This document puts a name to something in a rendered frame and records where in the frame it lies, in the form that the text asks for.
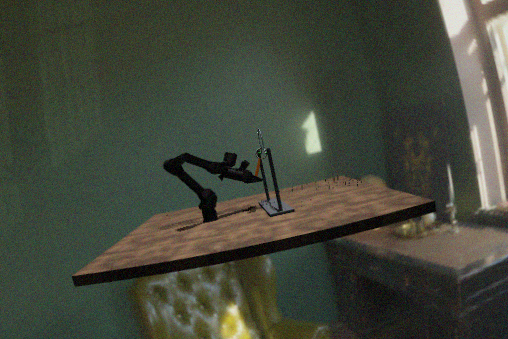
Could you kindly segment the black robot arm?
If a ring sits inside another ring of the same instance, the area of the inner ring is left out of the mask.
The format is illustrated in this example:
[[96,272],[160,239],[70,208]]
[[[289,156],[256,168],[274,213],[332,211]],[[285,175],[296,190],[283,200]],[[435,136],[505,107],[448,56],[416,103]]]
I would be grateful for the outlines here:
[[232,179],[234,168],[230,167],[235,166],[236,159],[237,154],[228,152],[225,152],[223,162],[207,161],[189,153],[183,153],[173,159],[166,160],[164,162],[163,168],[171,175],[176,176],[198,194],[199,199],[201,200],[198,207],[200,210],[202,209],[202,215],[204,219],[203,223],[207,223],[217,221],[218,219],[216,210],[214,210],[216,207],[217,197],[215,193],[211,191],[211,189],[204,189],[191,176],[189,176],[183,170],[182,164],[187,162],[201,167],[213,175],[220,174],[218,177],[221,181],[223,181],[223,178]]

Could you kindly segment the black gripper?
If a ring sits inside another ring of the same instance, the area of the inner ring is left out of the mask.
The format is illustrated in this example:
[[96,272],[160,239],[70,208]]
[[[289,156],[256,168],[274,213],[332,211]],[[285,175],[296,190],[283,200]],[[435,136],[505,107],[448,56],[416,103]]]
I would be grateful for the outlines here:
[[244,183],[261,182],[263,179],[254,176],[250,170],[239,171],[238,169],[233,170],[232,179],[242,181]]

